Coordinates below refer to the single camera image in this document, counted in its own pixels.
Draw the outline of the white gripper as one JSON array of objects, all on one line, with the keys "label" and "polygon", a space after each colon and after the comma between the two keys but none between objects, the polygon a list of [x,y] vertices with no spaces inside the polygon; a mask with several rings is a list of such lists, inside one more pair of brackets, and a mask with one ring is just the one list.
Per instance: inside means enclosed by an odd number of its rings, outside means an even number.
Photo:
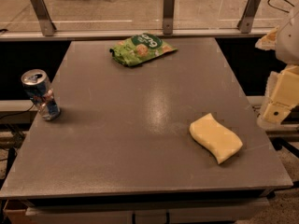
[{"label": "white gripper", "polygon": [[261,37],[255,48],[276,50],[277,59],[288,64],[279,73],[270,73],[257,118],[261,128],[275,129],[299,105],[299,4],[290,10],[279,28]]}]

